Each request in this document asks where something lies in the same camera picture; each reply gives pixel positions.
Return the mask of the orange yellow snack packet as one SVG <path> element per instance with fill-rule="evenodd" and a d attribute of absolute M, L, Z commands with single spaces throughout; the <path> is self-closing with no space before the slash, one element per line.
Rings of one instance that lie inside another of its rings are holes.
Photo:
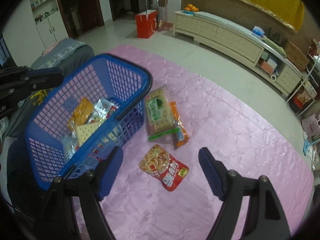
<path fill-rule="evenodd" d="M 83 125 L 92 113 L 93 108 L 93 104 L 87 98 L 82 98 L 67 122 L 68 129 L 74 132 L 77 126 Z"/>

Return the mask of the green cracker packet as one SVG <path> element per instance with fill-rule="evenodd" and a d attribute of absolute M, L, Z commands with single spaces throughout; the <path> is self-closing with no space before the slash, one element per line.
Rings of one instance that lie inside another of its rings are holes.
<path fill-rule="evenodd" d="M 163 87 L 151 91 L 144 99 L 148 140 L 152 141 L 178 132 L 170 102 Z"/>

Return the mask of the orange biscuit packet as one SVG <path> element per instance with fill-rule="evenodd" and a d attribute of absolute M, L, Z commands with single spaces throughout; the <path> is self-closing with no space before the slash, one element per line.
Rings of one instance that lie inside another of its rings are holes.
<path fill-rule="evenodd" d="M 176 132 L 174 132 L 171 136 L 172 143 L 175 149 L 185 145 L 188 140 L 189 136 L 188 133 L 182 123 L 180 114 L 177 110 L 176 102 L 172 101 L 170 102 L 170 107 L 171 107 L 171 112 L 173 119 L 175 120 L 175 125 L 176 125 Z"/>

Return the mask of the blue plastic basket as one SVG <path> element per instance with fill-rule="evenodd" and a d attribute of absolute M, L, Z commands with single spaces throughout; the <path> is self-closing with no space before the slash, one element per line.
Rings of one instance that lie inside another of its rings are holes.
<path fill-rule="evenodd" d="M 29 120 L 25 146 L 37 185 L 96 168 L 143 126 L 150 72 L 110 54 L 91 58 L 48 94 Z"/>

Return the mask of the red white snack packet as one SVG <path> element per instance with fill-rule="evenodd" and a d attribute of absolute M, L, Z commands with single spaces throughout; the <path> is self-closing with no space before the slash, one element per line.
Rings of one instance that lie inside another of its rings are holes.
<path fill-rule="evenodd" d="M 95 103 L 93 111 L 89 115 L 86 123 L 91 124 L 95 122 L 104 122 L 107 120 L 116 110 L 118 107 L 113 102 L 105 99 L 100 98 L 97 103 Z"/>

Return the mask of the red noodle snack pouch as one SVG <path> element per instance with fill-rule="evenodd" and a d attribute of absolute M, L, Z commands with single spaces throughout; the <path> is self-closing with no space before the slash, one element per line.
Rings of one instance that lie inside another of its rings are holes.
<path fill-rule="evenodd" d="M 139 163 L 139 168 L 158 179 L 169 192 L 174 191 L 189 172 L 189 167 L 155 144 Z"/>

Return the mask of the pink tablecloth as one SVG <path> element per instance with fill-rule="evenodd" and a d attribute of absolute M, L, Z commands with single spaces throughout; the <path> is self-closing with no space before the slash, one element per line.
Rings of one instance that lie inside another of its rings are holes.
<path fill-rule="evenodd" d="M 262 116 L 234 95 L 178 64 L 131 45 L 111 54 L 132 61 L 153 76 L 153 87 L 164 86 L 176 102 L 189 141 L 166 149 L 189 172 L 178 187 L 167 191 L 139 168 L 152 147 L 140 129 L 123 148 L 124 160 L 101 208 L 116 239 L 205 239 L 219 213 L 199 164 L 198 153 L 208 148 L 215 159 L 240 175 L 271 181 L 291 232 L 304 217 L 312 193 L 310 168 L 294 147 Z"/>

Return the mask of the pink gift bag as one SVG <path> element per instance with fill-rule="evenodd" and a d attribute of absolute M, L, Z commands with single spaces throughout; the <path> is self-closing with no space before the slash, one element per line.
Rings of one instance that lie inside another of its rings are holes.
<path fill-rule="evenodd" d="M 319 117 L 315 114 L 307 116 L 302 120 L 302 128 L 308 137 L 319 135 Z"/>

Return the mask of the red paper bag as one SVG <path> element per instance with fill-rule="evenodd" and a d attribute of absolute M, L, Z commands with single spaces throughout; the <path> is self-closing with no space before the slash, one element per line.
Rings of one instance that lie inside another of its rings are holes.
<path fill-rule="evenodd" d="M 146 10 L 135 16 L 138 38 L 150 38 L 157 28 L 157 10 Z"/>

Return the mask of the white metal shelf rack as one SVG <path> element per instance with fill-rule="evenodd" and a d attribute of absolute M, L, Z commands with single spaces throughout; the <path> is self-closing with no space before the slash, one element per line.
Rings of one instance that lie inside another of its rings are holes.
<path fill-rule="evenodd" d="M 299 118 L 319 101 L 319 55 L 308 54 L 308 59 L 310 63 L 301 80 L 286 100 L 291 111 Z"/>

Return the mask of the pile of oranges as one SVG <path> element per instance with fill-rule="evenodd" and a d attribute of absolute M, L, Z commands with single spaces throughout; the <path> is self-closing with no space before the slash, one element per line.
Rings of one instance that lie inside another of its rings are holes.
<path fill-rule="evenodd" d="M 191 11 L 191 12 L 198 12 L 199 11 L 199 8 L 194 6 L 193 4 L 187 4 L 184 8 L 183 8 L 184 11 Z"/>

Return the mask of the cardboard box on cabinet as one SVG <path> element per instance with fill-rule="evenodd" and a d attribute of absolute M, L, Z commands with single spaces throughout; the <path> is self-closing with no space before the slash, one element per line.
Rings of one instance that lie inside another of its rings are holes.
<path fill-rule="evenodd" d="M 309 59 L 289 40 L 286 41 L 284 50 L 286 58 L 302 73 L 310 63 Z"/>

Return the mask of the cream TV cabinet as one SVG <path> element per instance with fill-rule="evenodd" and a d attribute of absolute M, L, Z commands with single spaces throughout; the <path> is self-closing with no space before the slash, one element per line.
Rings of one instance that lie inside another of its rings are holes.
<path fill-rule="evenodd" d="M 197 44 L 213 48 L 240 62 L 271 85 L 284 97 L 301 82 L 303 74 L 286 56 L 252 31 L 225 18 L 207 13 L 174 13 L 173 34 L 190 36 Z"/>

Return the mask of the blue tissue pack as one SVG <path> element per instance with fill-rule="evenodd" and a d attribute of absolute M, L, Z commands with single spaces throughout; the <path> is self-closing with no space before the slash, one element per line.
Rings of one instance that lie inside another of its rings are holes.
<path fill-rule="evenodd" d="M 263 31 L 263 29 L 258 26 L 253 27 L 252 33 L 258 37 L 263 37 L 265 35 L 265 32 Z"/>

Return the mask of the white wall cupboard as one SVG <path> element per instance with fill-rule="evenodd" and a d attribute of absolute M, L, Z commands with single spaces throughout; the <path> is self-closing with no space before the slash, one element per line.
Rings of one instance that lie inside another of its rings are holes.
<path fill-rule="evenodd" d="M 57 0 L 29 0 L 36 30 L 44 47 L 68 37 Z"/>

